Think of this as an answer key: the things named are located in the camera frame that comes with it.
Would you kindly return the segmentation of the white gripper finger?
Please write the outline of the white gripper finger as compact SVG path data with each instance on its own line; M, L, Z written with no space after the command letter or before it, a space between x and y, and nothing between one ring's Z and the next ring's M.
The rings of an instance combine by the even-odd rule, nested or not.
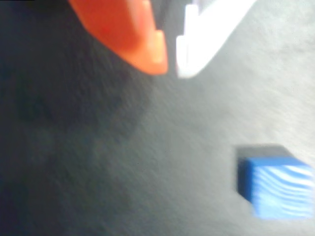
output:
M214 0L202 8L194 0L185 6L184 33L176 38L176 72L180 79L200 73L221 49L254 0Z

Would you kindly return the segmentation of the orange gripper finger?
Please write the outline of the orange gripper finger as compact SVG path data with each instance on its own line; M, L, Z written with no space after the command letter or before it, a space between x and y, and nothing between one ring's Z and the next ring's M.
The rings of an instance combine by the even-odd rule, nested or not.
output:
M134 68L168 71L164 32L156 28L149 0L71 0L79 21L95 39Z

